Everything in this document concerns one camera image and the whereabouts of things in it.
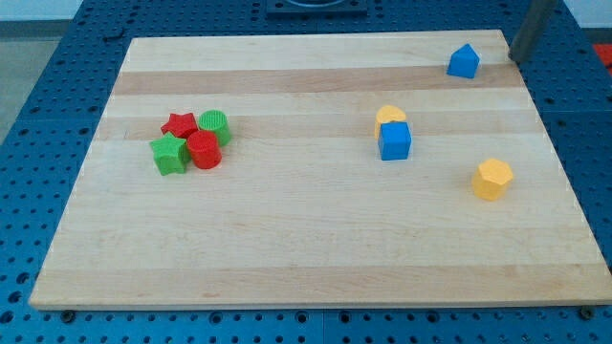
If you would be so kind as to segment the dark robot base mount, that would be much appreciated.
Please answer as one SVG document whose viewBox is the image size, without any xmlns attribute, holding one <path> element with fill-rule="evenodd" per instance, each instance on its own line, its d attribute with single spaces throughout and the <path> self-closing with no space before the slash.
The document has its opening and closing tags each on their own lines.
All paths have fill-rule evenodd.
<svg viewBox="0 0 612 344">
<path fill-rule="evenodd" d="M 265 0 L 268 16 L 367 14 L 368 0 Z"/>
</svg>

